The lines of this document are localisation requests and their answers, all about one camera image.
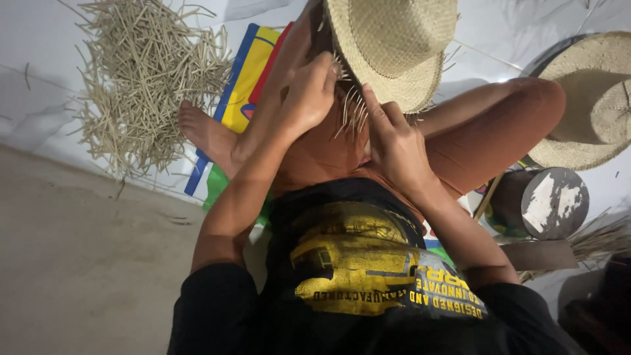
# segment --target straw hat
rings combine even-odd
[[[563,51],[539,75],[561,84],[567,108],[530,157],[544,167],[581,171],[631,145],[631,32],[608,32]]]
[[[325,0],[333,36],[360,83],[404,113],[424,109],[454,36],[457,0]]]

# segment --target hand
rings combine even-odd
[[[425,139],[410,127],[399,105],[379,105],[369,84],[363,86],[363,99],[368,110],[371,164],[404,195],[436,182]]]
[[[333,105],[339,67],[333,55],[323,52],[296,71],[280,112],[279,129],[297,139],[320,124]]]

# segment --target straw bundle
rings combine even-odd
[[[201,7],[174,12],[160,0],[97,0],[79,7],[94,16],[75,11],[91,37],[84,41],[90,60],[81,55],[87,90],[78,116],[82,142],[94,159],[109,160],[106,171],[117,179],[145,176],[153,165],[164,171],[184,152],[175,119],[182,99],[209,111],[228,80],[225,29],[189,28],[184,18],[215,14],[198,14]]]
[[[631,215],[623,216],[613,223],[599,227],[592,232],[584,231],[597,222],[602,222],[609,215],[607,211],[581,227],[567,238],[577,262],[600,261],[612,254],[631,250]],[[551,271],[519,272],[519,280],[525,282],[549,274]]]

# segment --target brown pants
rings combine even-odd
[[[561,119],[565,94],[558,84],[533,78],[514,82],[508,95],[482,113],[426,139],[430,167],[454,199],[480,187],[523,158]],[[369,165],[359,166],[368,141],[367,125],[359,135],[349,131],[333,138],[341,122],[340,102],[336,100],[325,120],[289,149],[274,182],[275,196],[334,179],[370,178],[391,191],[423,222],[416,207],[379,172]],[[443,111],[453,116],[458,110],[455,105]],[[433,119],[448,119],[433,117],[434,111],[441,112],[440,106],[424,115],[428,123]]]

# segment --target yellow graphic print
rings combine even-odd
[[[312,217],[318,223],[290,257],[303,280],[295,295],[314,311],[376,316],[391,307],[413,306],[482,317],[481,306],[471,305],[479,304],[475,295],[464,281],[440,269],[440,261],[419,266],[428,252],[406,244],[399,216],[340,203]]]

